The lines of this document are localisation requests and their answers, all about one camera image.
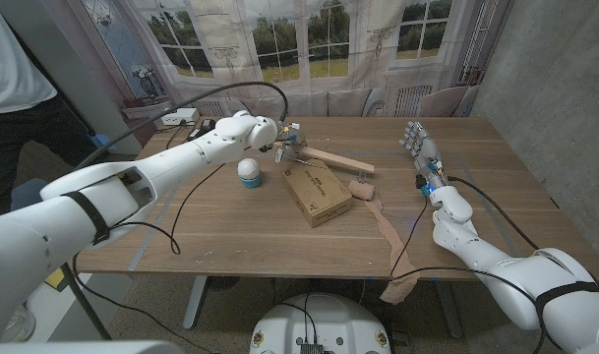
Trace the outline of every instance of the table leg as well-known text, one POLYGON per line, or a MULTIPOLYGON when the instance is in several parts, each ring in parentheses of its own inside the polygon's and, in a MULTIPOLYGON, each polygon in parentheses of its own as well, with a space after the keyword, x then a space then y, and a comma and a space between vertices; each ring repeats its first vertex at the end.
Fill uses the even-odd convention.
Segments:
POLYGON ((448 325, 449 336, 455 339, 463 336, 463 328, 460 325, 458 319, 458 312, 456 311, 456 304, 454 303, 454 296, 452 295, 452 289, 447 281, 433 281, 439 301, 441 301, 441 307, 444 311, 444 318, 448 325))
POLYGON ((201 307, 201 301, 203 300, 203 292, 205 290, 205 284, 208 281, 206 275, 198 275, 194 278, 194 285, 192 285, 192 292, 190 293, 190 301, 188 301, 188 308, 185 310, 185 317, 183 319, 183 327, 186 329, 192 329, 201 307))

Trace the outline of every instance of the power strip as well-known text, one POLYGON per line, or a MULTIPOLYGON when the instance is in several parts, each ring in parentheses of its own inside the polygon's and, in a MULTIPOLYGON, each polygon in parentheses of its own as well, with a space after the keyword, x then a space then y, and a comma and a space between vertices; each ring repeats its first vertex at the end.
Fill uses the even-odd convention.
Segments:
POLYGON ((196 108, 179 108, 176 112, 161 117, 161 122, 166 126, 196 123, 199 120, 199 111, 196 108))

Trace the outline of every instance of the dark pants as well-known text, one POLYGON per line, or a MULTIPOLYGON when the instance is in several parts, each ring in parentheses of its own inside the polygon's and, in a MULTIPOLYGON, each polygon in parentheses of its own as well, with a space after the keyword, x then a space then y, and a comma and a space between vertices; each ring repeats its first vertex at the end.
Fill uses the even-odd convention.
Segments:
POLYGON ((0 215, 11 210, 20 151, 35 141, 76 166, 95 150, 87 132, 59 95, 37 106, 0 113, 0 215))

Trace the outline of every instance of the wooden table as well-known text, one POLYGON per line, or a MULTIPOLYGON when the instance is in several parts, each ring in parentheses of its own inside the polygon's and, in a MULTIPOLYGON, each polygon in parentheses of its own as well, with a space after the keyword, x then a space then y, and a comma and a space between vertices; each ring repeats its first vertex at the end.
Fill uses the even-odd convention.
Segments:
MULTIPOLYGON (((539 247, 556 247, 581 262, 599 279, 599 257, 539 182, 485 119, 419 118, 442 151, 449 175, 478 185, 504 208, 539 247)), ((308 145, 376 166, 367 181, 377 186, 385 216, 402 239, 424 205, 415 189, 412 157, 397 141, 406 118, 288 118, 301 123, 308 145)), ((164 149, 172 133, 157 134, 140 158, 164 149)), ((175 139, 179 144, 182 139, 175 139)), ((292 161, 275 164, 272 151, 248 150, 261 164, 263 183, 247 189, 238 179, 237 162, 228 163, 186 202, 176 227, 180 256, 170 252, 160 233, 139 227, 125 239, 98 251, 82 252, 83 272, 190 273, 281 277, 388 278, 389 243, 365 205, 314 229, 299 212, 281 182, 280 171, 292 161)), ((190 190, 209 172, 184 182, 161 198, 147 222, 170 230, 190 190)), ((348 184, 352 175, 334 172, 348 184)), ((532 253, 509 224, 468 187, 454 183, 474 208, 479 235, 512 256, 532 253)), ((432 239, 432 207, 421 218, 408 246, 415 266, 464 266, 432 239)), ((458 271, 426 271, 422 278, 471 279, 458 271)))

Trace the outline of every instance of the white shirt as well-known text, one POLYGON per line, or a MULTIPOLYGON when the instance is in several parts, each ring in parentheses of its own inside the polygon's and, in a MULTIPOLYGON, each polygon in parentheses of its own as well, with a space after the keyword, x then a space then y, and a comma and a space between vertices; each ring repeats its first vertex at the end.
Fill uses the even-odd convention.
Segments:
POLYGON ((0 14, 0 113, 28 109, 55 95, 0 14))

